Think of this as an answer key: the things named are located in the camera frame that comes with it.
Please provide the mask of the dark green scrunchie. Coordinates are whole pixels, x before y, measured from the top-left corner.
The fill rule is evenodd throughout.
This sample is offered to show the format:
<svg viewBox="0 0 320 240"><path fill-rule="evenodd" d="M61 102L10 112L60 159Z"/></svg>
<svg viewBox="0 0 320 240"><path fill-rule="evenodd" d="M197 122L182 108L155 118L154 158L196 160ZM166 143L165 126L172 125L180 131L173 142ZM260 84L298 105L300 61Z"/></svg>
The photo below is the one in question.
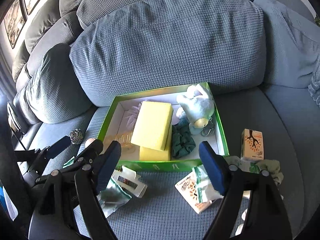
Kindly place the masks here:
<svg viewBox="0 0 320 240"><path fill-rule="evenodd" d="M172 125L171 157L180 159L190 154L196 147L189 130L189 122L182 119L178 124Z"/></svg>

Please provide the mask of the purple checked scrunchie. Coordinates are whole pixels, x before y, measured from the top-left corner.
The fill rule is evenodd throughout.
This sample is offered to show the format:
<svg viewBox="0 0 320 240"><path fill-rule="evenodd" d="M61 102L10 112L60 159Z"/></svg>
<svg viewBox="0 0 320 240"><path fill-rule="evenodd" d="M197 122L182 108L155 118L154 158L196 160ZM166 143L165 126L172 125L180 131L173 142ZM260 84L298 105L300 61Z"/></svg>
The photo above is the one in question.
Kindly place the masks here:
<svg viewBox="0 0 320 240"><path fill-rule="evenodd" d="M132 132L137 122L137 118L142 106L142 102L138 105L133 105L129 110L127 110L123 117L124 131Z"/></svg>

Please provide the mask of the yellow sponge large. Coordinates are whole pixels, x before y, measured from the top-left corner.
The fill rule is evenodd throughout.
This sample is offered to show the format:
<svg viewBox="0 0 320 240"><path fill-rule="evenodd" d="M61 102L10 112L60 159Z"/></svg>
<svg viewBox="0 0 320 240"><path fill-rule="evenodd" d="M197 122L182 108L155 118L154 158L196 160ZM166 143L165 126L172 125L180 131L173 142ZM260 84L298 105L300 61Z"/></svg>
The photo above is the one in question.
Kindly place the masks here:
<svg viewBox="0 0 320 240"><path fill-rule="evenodd" d="M170 103L143 101L131 143L153 150L164 150L172 114Z"/></svg>

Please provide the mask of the white plush toy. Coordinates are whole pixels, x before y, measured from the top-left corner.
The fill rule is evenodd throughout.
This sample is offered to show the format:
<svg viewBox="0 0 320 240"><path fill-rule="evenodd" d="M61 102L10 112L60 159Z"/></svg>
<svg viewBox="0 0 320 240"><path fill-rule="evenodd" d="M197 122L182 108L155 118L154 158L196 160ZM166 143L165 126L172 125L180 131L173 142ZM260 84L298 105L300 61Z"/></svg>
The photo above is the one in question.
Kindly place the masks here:
<svg viewBox="0 0 320 240"><path fill-rule="evenodd" d="M191 85L186 92L178 94L176 101L180 105L176 117L188 120L192 135L211 135L214 126L210 122L215 112L215 102L208 89L201 84Z"/></svg>

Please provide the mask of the green zip bag centre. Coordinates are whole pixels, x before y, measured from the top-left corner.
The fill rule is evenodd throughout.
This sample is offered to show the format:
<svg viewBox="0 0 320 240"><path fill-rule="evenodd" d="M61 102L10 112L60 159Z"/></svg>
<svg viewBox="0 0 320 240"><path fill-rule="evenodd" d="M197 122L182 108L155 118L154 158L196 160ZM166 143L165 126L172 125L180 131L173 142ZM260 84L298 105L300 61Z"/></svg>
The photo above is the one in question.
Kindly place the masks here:
<svg viewBox="0 0 320 240"><path fill-rule="evenodd" d="M62 166L62 168L66 168L70 165L72 165L74 163L74 159L75 159L75 156L72 156L71 159L69 159L67 162L65 162Z"/></svg>

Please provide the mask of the green zip bag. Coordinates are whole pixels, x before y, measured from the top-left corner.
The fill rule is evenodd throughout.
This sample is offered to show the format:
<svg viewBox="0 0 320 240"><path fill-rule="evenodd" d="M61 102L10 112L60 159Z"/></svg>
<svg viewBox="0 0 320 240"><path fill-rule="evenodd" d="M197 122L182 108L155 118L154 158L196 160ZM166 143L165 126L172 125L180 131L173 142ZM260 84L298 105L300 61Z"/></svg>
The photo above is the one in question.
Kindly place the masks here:
<svg viewBox="0 0 320 240"><path fill-rule="evenodd" d="M244 172L259 173L260 168L255 163L241 160L237 156L224 157L228 165L235 165ZM218 191L216 191L208 177L208 173L204 165L193 167L193 175L195 177L195 189L198 196L199 203L206 203L223 198Z"/></svg>
<svg viewBox="0 0 320 240"><path fill-rule="evenodd" d="M109 180L106 189L97 195L98 202L106 218L128 203L131 198L113 178Z"/></svg>
<svg viewBox="0 0 320 240"><path fill-rule="evenodd" d="M62 166L62 168L66 168L70 165L72 165L74 163L74 159L75 159L75 156L72 156L71 159L69 159L67 162L65 162Z"/></svg>

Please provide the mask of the steel wool scrubber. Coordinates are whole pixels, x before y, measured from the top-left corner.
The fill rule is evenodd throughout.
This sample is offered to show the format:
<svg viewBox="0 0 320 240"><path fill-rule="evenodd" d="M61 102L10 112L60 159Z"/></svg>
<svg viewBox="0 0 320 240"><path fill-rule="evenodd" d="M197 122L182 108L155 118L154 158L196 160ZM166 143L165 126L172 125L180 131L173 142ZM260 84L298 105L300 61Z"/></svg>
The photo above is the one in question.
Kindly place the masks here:
<svg viewBox="0 0 320 240"><path fill-rule="evenodd" d="M84 139L84 133L81 129L77 128L70 132L69 137L73 145L80 145Z"/></svg>

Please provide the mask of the white small box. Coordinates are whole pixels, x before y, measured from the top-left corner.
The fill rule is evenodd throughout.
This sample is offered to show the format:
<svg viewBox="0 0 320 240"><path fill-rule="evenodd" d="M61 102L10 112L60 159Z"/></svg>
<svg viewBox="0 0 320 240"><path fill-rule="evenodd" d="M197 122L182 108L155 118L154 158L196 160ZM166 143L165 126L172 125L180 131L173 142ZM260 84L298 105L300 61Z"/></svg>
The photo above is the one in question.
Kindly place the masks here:
<svg viewBox="0 0 320 240"><path fill-rule="evenodd" d="M148 186L140 181L141 176L136 171L122 166L120 170L114 170L113 179L126 191L137 198L142 198Z"/></svg>

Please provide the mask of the beige hair claw clip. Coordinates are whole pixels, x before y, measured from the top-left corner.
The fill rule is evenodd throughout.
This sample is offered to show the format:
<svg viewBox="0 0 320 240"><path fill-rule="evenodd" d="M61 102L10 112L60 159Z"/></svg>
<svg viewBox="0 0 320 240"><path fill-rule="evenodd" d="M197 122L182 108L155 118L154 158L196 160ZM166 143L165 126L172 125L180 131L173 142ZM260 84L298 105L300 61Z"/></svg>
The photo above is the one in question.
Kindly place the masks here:
<svg viewBox="0 0 320 240"><path fill-rule="evenodd" d="M117 141L121 145L121 151L124 154L134 153L136 146L131 143L133 132L124 132L116 135L106 136L103 140L104 149L107 149L110 146L112 141Z"/></svg>

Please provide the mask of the green zip bag right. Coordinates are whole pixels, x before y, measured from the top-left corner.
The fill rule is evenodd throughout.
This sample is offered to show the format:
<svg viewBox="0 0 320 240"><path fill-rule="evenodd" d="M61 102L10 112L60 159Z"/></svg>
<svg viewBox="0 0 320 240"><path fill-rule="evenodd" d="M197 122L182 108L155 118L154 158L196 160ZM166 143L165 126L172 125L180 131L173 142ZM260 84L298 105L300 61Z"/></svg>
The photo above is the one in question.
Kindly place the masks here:
<svg viewBox="0 0 320 240"><path fill-rule="evenodd" d="M235 165L244 172L259 173L260 168L255 163L241 160L237 156L224 157L228 165ZM193 167L193 175L195 177L195 189L198 196L199 203L206 203L223 198L218 191L216 191L208 177L208 173L204 165Z"/></svg>

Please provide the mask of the green zip bag left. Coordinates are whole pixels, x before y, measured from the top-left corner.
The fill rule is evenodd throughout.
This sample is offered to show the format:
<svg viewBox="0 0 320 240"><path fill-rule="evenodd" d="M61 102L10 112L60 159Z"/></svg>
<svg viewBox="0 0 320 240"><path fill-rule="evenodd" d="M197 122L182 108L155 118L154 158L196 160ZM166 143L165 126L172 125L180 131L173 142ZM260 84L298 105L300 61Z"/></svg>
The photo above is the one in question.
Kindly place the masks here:
<svg viewBox="0 0 320 240"><path fill-rule="evenodd" d="M98 202L106 218L128 203L131 198L113 178L109 180L106 189L97 195Z"/></svg>

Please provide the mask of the orange print tissue pack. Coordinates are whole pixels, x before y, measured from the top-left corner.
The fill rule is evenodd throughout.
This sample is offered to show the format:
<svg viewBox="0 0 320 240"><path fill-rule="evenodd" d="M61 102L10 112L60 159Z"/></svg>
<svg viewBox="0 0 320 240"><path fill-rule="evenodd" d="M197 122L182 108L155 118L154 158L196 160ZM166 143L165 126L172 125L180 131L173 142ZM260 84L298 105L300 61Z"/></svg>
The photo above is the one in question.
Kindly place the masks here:
<svg viewBox="0 0 320 240"><path fill-rule="evenodd" d="M193 172L178 181L175 184L175 188L197 214L203 212L213 203L212 200L204 203L199 202L199 196L196 188L196 177Z"/></svg>

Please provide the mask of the tree print tissue pack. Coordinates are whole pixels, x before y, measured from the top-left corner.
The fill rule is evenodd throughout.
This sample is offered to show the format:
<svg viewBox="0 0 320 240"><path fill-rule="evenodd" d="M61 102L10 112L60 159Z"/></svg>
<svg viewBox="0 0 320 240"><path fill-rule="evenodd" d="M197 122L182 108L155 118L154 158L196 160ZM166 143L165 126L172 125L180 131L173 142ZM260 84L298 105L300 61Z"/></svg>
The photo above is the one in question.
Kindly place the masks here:
<svg viewBox="0 0 320 240"><path fill-rule="evenodd" d="M251 162L264 160L263 133L245 128L241 135L241 159Z"/></svg>

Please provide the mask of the beige white scrunchie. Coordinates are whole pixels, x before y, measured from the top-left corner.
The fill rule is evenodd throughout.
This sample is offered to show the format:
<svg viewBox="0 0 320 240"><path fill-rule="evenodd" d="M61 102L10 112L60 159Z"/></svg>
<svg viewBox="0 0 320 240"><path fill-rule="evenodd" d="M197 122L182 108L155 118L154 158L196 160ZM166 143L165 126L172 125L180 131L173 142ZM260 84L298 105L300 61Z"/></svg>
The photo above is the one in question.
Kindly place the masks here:
<svg viewBox="0 0 320 240"><path fill-rule="evenodd" d="M265 159L257 162L256 165L260 170L267 170L277 186L282 183L284 175L280 170L280 162L278 160Z"/></svg>

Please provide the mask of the green cardboard box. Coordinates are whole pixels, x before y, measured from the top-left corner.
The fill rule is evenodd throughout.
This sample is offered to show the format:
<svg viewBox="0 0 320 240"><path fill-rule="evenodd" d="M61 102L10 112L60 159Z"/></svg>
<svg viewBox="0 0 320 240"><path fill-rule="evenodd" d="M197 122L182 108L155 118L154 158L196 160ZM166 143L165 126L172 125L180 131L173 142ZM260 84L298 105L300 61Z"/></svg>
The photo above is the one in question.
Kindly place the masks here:
<svg viewBox="0 0 320 240"><path fill-rule="evenodd" d="M111 104L98 139L107 148L112 141L122 150L117 168L135 171L188 172L201 165L199 144L207 141L215 153L226 157L229 150L218 111L210 120L210 135L192 135L195 148L181 158L170 153L171 129L179 122L176 98L185 94L187 85L152 89L116 96Z"/></svg>

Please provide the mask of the light blue ribbed blanket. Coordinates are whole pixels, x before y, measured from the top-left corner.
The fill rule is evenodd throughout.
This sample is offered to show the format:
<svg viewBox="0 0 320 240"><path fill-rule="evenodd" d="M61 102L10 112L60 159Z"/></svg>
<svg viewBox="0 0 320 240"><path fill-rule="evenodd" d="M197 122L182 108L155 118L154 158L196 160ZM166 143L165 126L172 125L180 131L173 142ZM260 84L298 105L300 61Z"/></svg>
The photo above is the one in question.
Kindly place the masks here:
<svg viewBox="0 0 320 240"><path fill-rule="evenodd" d="M308 91L313 101L317 106L320 105L320 65L319 65L319 57L317 58L317 64L313 71L310 85L308 85Z"/></svg>

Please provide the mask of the grey sofa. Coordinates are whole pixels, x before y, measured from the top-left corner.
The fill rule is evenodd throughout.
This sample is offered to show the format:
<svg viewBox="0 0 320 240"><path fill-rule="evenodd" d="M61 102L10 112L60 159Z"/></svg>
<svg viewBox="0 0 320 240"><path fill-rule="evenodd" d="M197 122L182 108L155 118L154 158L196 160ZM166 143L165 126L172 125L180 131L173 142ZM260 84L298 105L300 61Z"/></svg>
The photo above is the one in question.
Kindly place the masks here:
<svg viewBox="0 0 320 240"><path fill-rule="evenodd" d="M79 128L96 137L115 96L207 82L230 154L245 128L280 162L292 234L319 207L319 106L308 91L319 27L301 0L47 0L12 65L28 124L17 149Z"/></svg>

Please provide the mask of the framed landscape picture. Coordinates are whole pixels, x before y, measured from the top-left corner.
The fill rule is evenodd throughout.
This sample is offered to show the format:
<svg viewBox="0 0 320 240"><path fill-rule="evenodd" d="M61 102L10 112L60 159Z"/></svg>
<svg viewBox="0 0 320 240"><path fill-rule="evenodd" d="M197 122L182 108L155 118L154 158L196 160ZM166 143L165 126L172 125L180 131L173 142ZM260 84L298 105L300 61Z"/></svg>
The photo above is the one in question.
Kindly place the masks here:
<svg viewBox="0 0 320 240"><path fill-rule="evenodd" d="M21 11L20 0L14 0L4 16L4 25L12 48L15 47L24 24L25 20Z"/></svg>

